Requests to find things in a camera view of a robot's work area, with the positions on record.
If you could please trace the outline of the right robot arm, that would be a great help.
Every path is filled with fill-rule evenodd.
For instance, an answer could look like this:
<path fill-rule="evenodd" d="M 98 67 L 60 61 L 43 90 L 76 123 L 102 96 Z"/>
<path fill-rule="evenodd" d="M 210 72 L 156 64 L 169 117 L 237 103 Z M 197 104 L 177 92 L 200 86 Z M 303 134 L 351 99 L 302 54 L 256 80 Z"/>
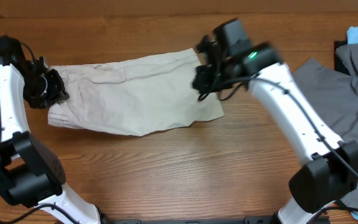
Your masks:
<path fill-rule="evenodd" d="M 314 223 L 358 183 L 358 143 L 345 142 L 316 113 L 287 63 L 267 42 L 254 45 L 240 20 L 204 36 L 196 49 L 206 63 L 196 68 L 199 99 L 244 87 L 269 111 L 294 148 L 300 170 L 290 179 L 290 201 L 271 223 Z"/>

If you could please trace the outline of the beige shorts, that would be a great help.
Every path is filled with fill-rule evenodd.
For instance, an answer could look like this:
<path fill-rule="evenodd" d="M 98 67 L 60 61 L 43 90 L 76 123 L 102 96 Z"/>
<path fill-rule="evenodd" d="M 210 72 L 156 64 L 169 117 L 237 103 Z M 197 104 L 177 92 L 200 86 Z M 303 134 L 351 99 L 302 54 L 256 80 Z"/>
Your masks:
<path fill-rule="evenodd" d="M 48 111 L 51 126 L 145 136 L 223 117 L 216 94 L 198 101 L 193 49 L 122 62 L 62 65 L 69 99 Z"/>

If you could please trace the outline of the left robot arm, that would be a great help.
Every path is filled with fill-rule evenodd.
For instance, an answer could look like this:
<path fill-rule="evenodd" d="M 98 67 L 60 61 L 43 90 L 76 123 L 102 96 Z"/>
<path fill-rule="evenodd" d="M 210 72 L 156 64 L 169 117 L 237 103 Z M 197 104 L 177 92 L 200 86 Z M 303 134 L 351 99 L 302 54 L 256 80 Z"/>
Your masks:
<path fill-rule="evenodd" d="M 43 210 L 62 223 L 103 224 L 108 216 L 66 182 L 59 158 L 30 131 L 25 107 L 49 108 L 67 100 L 59 73 L 45 57 L 24 55 L 26 44 L 0 36 L 0 197 Z"/>

